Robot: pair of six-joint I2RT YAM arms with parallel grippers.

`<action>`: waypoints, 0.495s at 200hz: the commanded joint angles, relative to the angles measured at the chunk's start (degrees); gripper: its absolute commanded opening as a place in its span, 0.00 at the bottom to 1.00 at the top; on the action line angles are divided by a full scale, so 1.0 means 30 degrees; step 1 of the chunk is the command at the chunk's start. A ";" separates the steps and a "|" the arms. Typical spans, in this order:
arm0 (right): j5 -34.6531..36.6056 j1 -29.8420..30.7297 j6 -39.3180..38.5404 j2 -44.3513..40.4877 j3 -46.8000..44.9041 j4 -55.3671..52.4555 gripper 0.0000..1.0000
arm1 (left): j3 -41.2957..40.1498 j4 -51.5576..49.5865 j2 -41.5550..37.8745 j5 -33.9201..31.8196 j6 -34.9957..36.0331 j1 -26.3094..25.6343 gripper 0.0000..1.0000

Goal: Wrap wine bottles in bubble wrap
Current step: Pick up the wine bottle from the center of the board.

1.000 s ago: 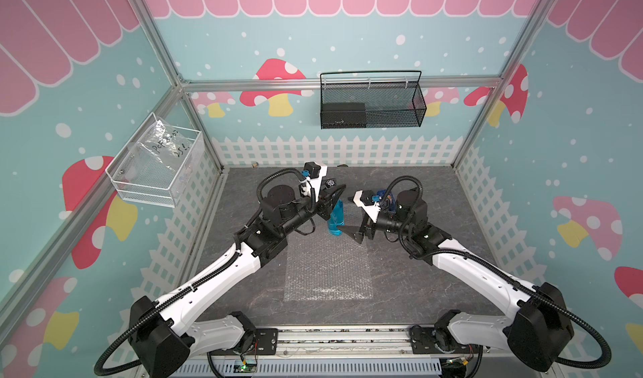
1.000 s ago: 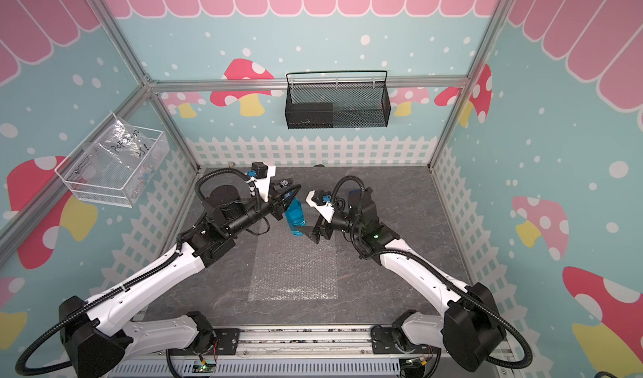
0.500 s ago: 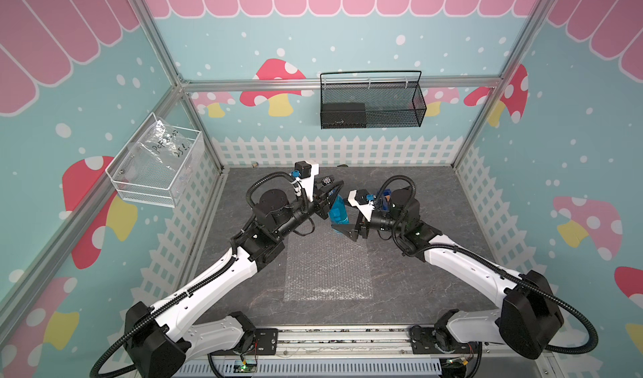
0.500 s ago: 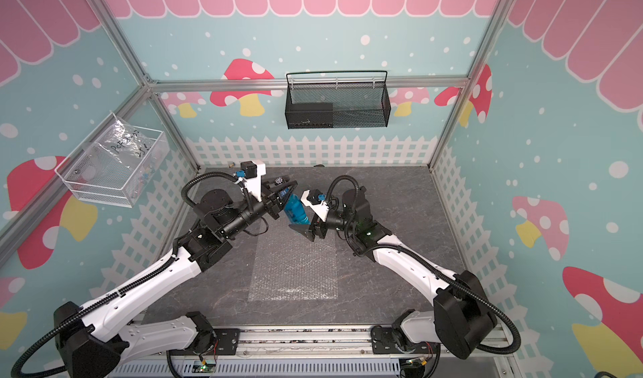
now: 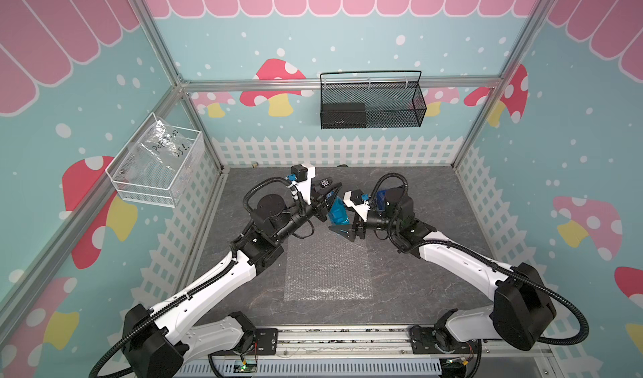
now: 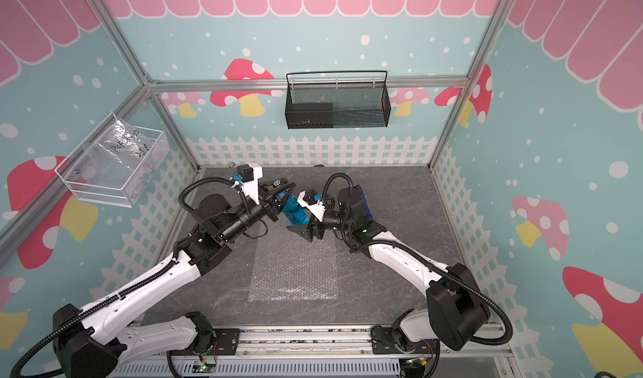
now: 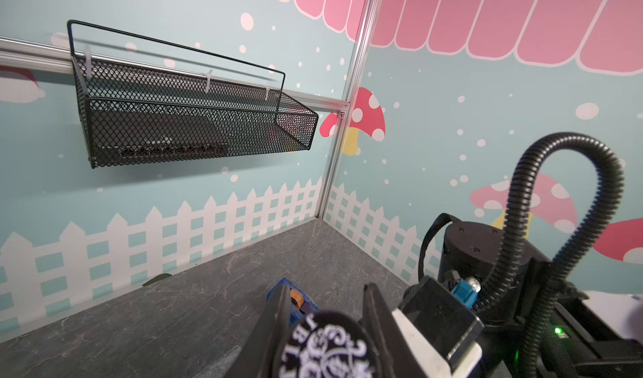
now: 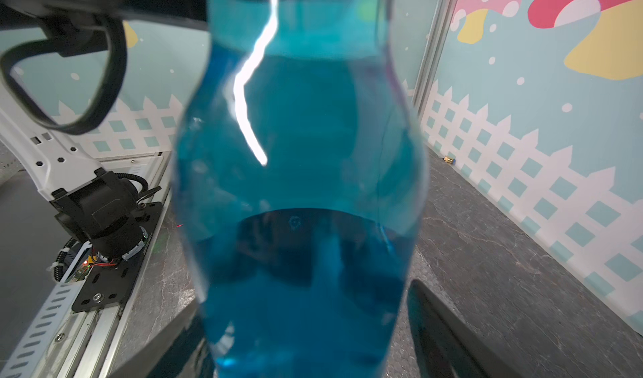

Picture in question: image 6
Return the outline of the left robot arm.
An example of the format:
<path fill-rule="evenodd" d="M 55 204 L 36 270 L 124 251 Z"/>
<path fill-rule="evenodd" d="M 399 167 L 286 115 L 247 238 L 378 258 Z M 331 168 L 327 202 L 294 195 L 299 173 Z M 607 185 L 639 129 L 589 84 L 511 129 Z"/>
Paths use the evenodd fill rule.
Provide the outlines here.
<path fill-rule="evenodd" d="M 23 368 L 46 346 L 53 347 L 60 363 L 59 369 L 45 372 L 47 377 L 107 377 L 122 365 L 157 353 L 211 351 L 217 335 L 199 312 L 142 328 L 131 323 L 221 264 L 231 252 L 229 245 L 250 227 L 266 217 L 277 221 L 295 186 L 289 180 L 272 186 L 240 174 L 188 185 L 177 201 L 197 223 L 192 232 L 129 284 L 81 308 L 67 304 L 57 310 L 52 332 L 22 355 L 10 376 L 23 376 Z"/>

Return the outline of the clear bubble wrap sheet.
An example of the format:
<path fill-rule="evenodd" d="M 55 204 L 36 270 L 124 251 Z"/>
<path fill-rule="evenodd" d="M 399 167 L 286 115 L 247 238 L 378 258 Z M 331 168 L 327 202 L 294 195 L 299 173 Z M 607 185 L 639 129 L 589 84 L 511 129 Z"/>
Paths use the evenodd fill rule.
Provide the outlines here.
<path fill-rule="evenodd" d="M 308 242 L 280 221 L 258 239 L 250 301 L 330 300 L 338 297 L 333 237 Z"/>

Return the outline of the blue glass bottle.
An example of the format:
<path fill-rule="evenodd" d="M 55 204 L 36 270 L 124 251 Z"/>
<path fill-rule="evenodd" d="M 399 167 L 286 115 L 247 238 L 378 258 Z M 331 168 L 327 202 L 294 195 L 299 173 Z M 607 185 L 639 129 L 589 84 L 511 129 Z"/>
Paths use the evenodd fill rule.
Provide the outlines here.
<path fill-rule="evenodd" d="M 306 212 L 296 200 L 296 197 L 293 197 L 291 194 L 287 195 L 286 203 L 283 207 L 283 213 L 293 226 L 304 226 L 309 222 Z"/>

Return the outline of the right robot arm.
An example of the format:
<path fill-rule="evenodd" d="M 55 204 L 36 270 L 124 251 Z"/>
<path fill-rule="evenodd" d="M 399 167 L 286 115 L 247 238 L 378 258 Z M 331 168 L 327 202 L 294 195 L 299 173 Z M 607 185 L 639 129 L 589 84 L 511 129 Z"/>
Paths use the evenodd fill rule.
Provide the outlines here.
<path fill-rule="evenodd" d="M 424 309 L 408 309 L 391 325 L 371 330 L 376 353 L 437 356 L 439 346 L 459 351 L 473 342 L 502 346 L 513 336 L 502 308 L 478 287 L 463 264 L 449 266 L 417 252 L 373 219 L 360 186 L 341 190 L 337 198 L 310 190 L 286 200 L 290 231 L 309 242 L 334 232 L 353 253 L 379 262 L 425 296 Z"/>

